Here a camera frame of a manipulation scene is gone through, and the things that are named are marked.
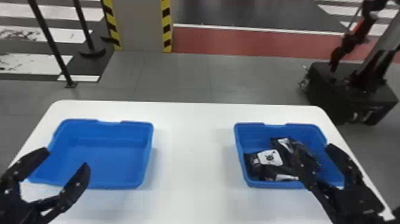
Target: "blue plastic bin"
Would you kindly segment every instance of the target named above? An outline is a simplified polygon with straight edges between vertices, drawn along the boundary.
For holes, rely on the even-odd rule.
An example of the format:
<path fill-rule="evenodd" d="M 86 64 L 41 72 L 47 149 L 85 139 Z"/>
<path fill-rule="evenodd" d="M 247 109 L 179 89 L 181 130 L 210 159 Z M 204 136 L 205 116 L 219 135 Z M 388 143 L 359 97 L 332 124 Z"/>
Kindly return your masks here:
<path fill-rule="evenodd" d="M 88 188 L 137 188 L 145 177 L 152 135 L 151 123 L 64 120 L 48 146 L 50 156 L 29 180 L 64 186 L 87 162 Z"/>
<path fill-rule="evenodd" d="M 299 181 L 278 182 L 251 179 L 247 173 L 244 154 L 267 150 L 272 147 L 270 138 L 293 138 L 305 144 L 322 166 L 317 174 L 322 180 L 335 186 L 343 186 L 343 175 L 325 153 L 327 141 L 316 125 L 286 124 L 266 125 L 264 123 L 237 123 L 235 125 L 236 148 L 242 167 L 243 177 L 248 186 L 256 188 L 302 189 Z"/>

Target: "white table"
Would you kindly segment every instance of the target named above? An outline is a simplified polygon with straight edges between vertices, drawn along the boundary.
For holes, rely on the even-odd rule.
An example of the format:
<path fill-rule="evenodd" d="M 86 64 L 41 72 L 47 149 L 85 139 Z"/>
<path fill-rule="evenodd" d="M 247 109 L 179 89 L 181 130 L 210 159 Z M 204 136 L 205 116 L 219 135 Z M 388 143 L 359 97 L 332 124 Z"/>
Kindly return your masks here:
<path fill-rule="evenodd" d="M 52 223 L 330 223 L 306 190 L 249 188 L 235 148 L 237 122 L 312 123 L 328 142 L 352 151 L 318 107 L 161 102 L 58 101 L 51 105 L 13 162 L 47 146 L 64 119 L 136 120 L 154 125 L 145 181 L 134 190 L 87 190 Z M 367 185 L 383 201 L 370 178 Z M 25 200 L 55 195 L 59 187 L 21 184 Z M 393 219 L 388 205 L 385 219 Z"/>

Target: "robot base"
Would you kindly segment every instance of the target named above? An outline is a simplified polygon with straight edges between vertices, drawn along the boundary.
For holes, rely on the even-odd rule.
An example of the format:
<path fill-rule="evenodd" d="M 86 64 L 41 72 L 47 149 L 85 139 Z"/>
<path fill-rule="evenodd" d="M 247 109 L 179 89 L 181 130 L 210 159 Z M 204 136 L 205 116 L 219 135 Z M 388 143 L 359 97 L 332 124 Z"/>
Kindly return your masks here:
<path fill-rule="evenodd" d="M 349 85 L 348 78 L 359 66 L 340 63 L 332 73 L 328 63 L 313 63 L 301 83 L 309 102 L 324 109 L 336 125 L 346 122 L 376 125 L 398 102 L 386 83 L 373 94 Z"/>

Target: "white label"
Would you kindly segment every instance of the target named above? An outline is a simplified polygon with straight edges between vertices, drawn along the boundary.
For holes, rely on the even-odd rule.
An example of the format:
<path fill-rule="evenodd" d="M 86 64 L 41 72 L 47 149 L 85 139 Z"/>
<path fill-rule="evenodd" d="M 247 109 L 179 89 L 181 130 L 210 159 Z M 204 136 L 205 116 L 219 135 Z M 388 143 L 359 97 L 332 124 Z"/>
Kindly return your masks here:
<path fill-rule="evenodd" d="M 283 161 L 280 158 L 279 152 L 277 150 L 265 150 L 257 153 L 260 163 L 263 165 L 274 165 L 282 166 Z"/>
<path fill-rule="evenodd" d="M 291 175 L 284 175 L 284 174 L 278 174 L 276 175 L 275 181 L 298 181 L 299 178 L 297 176 L 291 176 Z"/>
<path fill-rule="evenodd" d="M 293 149 L 289 147 L 290 140 L 287 138 L 278 139 L 278 142 L 283 145 L 290 153 L 294 153 Z"/>

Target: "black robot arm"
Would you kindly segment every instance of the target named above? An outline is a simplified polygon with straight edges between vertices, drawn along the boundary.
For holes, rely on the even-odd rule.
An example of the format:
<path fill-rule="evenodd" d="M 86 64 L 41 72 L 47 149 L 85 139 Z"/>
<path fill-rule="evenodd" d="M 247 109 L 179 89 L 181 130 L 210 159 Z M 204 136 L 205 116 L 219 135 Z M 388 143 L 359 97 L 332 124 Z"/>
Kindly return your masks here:
<path fill-rule="evenodd" d="M 46 148 L 24 155 L 0 178 L 0 223 L 47 224 L 66 212 L 89 185 L 90 168 L 86 163 L 77 170 L 61 192 L 53 197 L 33 202 L 24 201 L 20 182 L 27 178 L 48 156 Z"/>
<path fill-rule="evenodd" d="M 394 224 L 398 220 L 399 208 L 393 214 L 396 220 L 385 222 L 379 213 L 383 204 L 375 193 L 364 183 L 363 174 L 349 155 L 330 144 L 326 153 L 336 164 L 345 178 L 343 189 L 339 189 L 312 175 L 313 169 L 307 167 L 307 158 L 295 156 L 295 170 L 299 180 L 318 199 L 328 217 L 334 224 Z"/>

